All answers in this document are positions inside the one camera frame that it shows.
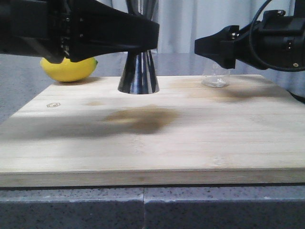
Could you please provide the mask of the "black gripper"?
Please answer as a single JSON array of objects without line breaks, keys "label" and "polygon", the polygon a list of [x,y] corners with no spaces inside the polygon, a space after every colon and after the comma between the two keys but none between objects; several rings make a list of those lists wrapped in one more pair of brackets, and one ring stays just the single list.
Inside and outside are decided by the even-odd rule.
[{"label": "black gripper", "polygon": [[72,55],[74,0],[2,0],[0,52],[43,57],[51,63]]},{"label": "black gripper", "polygon": [[265,11],[268,4],[267,0],[242,29],[231,25],[195,40],[194,53],[226,69],[240,60],[261,70],[304,71],[305,2],[295,1],[292,16],[286,16],[284,10]]}]

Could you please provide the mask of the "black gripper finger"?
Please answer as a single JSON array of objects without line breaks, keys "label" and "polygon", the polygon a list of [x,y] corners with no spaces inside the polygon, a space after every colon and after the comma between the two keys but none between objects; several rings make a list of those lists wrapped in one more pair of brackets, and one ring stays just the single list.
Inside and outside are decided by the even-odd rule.
[{"label": "black gripper finger", "polygon": [[157,48],[159,24],[140,13],[138,2],[128,0],[127,12],[97,0],[71,3],[69,59],[79,62],[115,53],[140,53]]}]

